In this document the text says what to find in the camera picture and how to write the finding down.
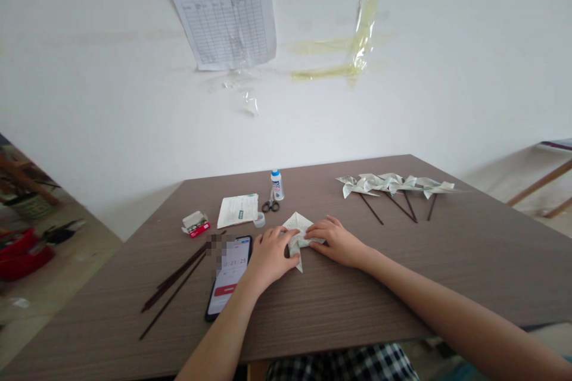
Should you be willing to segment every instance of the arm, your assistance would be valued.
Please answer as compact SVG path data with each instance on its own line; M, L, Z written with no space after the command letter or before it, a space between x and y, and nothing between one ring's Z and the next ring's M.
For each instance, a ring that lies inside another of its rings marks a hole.
M287 231L278 226L267 230L264 237L255 238L246 272L176 381L232 380L256 301L268 286L298 264L299 255L284 257L284 248L297 233L297 229Z
M494 379L572 379L572 365L501 316L366 246L328 216L308 228L310 246L384 283L441 338Z

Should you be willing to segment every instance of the red and white box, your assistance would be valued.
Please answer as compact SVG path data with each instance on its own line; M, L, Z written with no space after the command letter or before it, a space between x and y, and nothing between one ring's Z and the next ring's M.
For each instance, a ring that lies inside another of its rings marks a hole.
M200 211L195 211L190 216L185 217L183 219L183 225L181 229L184 233L189 234L191 238L195 238L197 235L210 229L209 218Z

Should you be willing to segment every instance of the hand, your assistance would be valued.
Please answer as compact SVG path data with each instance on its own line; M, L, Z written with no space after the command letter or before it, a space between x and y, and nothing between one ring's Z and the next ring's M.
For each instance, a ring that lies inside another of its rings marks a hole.
M284 226L276 226L264 232L264 236L259 235L254 239L252 256L243 279L253 285L258 294L262 294L268 286L298 264L300 255L290 259L284 257L285 247L298 233L298 229L288 230Z
M310 247L339 264L359 268L364 256L371 249L345 230L339 220L326 216L325 220L314 223L306 231L304 239L325 239L328 246L311 242Z

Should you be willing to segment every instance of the forearm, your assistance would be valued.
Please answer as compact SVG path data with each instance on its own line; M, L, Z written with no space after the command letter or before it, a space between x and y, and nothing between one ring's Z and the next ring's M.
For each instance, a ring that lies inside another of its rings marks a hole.
M517 326L377 251L360 268L384 283L441 338L495 379L569 379L572 366Z
M176 381L231 380L234 377L248 321L260 296L247 279L243 280L238 283Z

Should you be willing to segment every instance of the checkered fabric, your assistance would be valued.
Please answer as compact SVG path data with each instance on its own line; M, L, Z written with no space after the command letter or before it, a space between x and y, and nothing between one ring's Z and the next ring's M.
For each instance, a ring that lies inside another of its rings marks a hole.
M417 373L401 347L373 345L344 351L275 360L266 381L415 380Z

